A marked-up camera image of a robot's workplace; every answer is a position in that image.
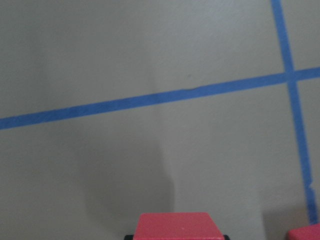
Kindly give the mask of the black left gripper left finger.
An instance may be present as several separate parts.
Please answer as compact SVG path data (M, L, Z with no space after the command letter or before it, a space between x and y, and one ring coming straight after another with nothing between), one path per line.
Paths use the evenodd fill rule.
M124 240L133 240L134 236L133 235L125 235Z

